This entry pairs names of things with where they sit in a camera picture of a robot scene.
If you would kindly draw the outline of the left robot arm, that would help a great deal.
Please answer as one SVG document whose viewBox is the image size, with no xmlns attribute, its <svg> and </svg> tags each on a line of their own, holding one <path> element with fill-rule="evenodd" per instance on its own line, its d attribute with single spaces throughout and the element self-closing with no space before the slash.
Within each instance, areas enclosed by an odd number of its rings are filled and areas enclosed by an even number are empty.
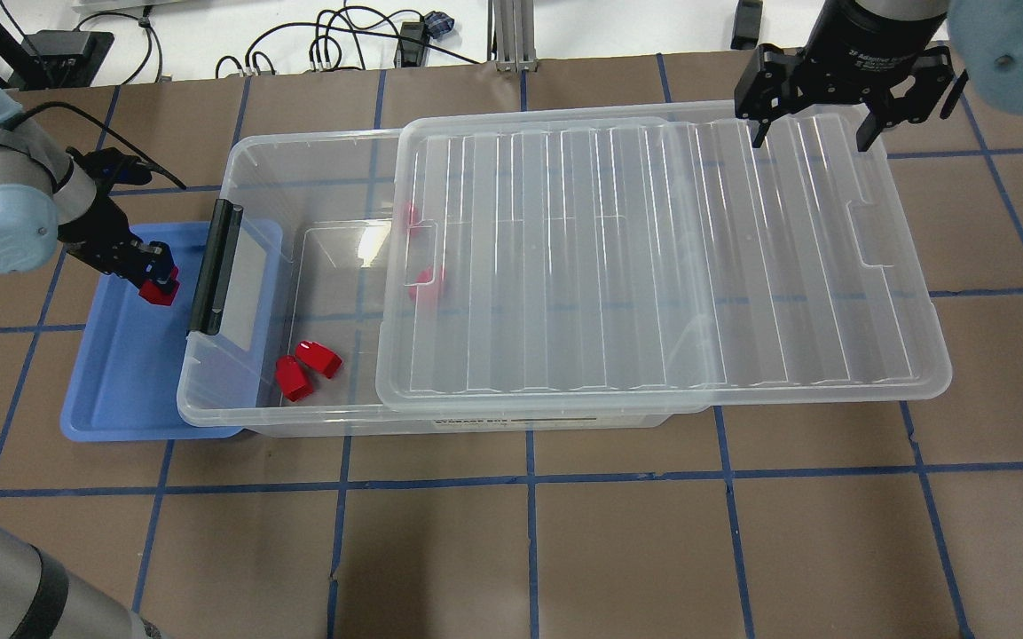
<svg viewBox="0 0 1023 639">
<path fill-rule="evenodd" d="M 126 638 L 145 610 L 163 487 L 173 442 L 80 444 L 62 437 L 59 412 L 80 347 L 77 331 L 45 331 L 65 294 L 89 294 L 74 260 L 0 278 L 0 638 L 31 605 L 44 558 L 73 585 L 102 594 L 98 634 Z"/>
</svg>

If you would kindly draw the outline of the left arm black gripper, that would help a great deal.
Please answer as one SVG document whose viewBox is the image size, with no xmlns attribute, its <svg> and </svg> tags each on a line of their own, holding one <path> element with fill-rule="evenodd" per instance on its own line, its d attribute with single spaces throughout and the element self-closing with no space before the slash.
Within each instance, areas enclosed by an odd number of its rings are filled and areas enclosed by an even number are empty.
<svg viewBox="0 0 1023 639">
<path fill-rule="evenodd" d="M 128 280 L 138 290 L 149 283 L 178 286 L 178 268 L 170 246 L 138 238 L 130 229 L 129 218 L 109 195 L 97 194 L 84 213 L 60 224 L 59 239 L 82 263 Z"/>
</svg>

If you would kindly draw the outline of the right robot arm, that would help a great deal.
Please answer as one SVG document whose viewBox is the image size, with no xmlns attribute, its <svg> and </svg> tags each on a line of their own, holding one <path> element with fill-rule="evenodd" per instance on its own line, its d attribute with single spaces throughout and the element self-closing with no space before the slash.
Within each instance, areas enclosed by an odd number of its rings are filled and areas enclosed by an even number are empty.
<svg viewBox="0 0 1023 639">
<path fill-rule="evenodd" d="M 1023 1 L 957 1 L 954 60 L 968 105 L 952 122 L 907 122 L 857 153 L 854 108 L 806 110 L 776 122 L 754 149 L 720 101 L 749 53 L 543 62 L 514 75 L 492 65 L 341 70 L 259 80 L 137 85 L 121 90 L 113 125 L 196 193 L 135 197 L 150 221 L 204 218 L 232 143 L 250 135 L 413 129 L 427 132 L 442 178 L 522 169 L 561 140 L 601 141 L 601 157 L 630 140 L 633 115 L 601 133 L 528 132 L 522 112 L 668 104 L 646 132 L 664 140 L 671 170 L 697 197 L 717 296 L 861 296 L 864 283 L 903 294 L 905 241 L 937 296 L 1023 291 Z"/>
</svg>

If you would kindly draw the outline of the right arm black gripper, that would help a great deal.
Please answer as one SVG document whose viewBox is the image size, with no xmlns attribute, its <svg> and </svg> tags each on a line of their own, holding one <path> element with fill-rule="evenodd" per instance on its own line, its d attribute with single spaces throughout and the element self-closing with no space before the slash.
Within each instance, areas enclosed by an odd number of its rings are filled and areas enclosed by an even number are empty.
<svg viewBox="0 0 1023 639">
<path fill-rule="evenodd" d="M 957 108 L 969 76 L 952 51 L 933 47 L 948 1 L 827 1 L 802 49 L 760 44 L 733 89 L 733 110 L 759 149 L 786 115 L 814 105 L 868 106 L 855 133 L 868 151 L 901 122 L 920 124 Z"/>
</svg>

